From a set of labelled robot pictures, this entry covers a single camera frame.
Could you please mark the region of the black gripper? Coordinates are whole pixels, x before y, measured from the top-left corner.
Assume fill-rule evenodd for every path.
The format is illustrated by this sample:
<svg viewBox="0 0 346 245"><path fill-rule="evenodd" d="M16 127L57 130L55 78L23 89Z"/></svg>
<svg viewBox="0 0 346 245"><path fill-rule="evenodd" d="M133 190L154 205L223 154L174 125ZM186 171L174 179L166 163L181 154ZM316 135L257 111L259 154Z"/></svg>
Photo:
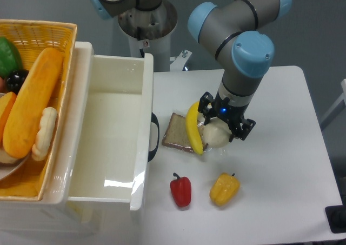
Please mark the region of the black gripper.
<svg viewBox="0 0 346 245"><path fill-rule="evenodd" d="M236 107L224 104L224 100L219 95L214 99L212 94L206 91L199 99L197 110L205 119L204 125L207 125L214 117L225 122L231 131L229 142L232 142L233 139L244 141L256 125L254 120L243 117L247 107L248 105Z"/></svg>

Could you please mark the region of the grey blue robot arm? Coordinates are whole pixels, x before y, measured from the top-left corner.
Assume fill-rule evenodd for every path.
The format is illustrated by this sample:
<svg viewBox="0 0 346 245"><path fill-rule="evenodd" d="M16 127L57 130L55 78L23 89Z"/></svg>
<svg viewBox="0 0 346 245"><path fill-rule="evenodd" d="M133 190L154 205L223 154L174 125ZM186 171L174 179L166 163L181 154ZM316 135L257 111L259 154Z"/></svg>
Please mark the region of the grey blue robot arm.
<svg viewBox="0 0 346 245"><path fill-rule="evenodd" d="M169 69L170 36L177 25L177 11L170 2L90 1L103 19L117 18L133 57L150 53L156 71ZM244 113L275 53L273 42L258 29L286 15L291 6L292 0L233 0L222 8L205 2L189 16L191 36L224 69L217 94L204 94L198 111L207 121L225 122L232 138L245 140L255 126Z"/></svg>

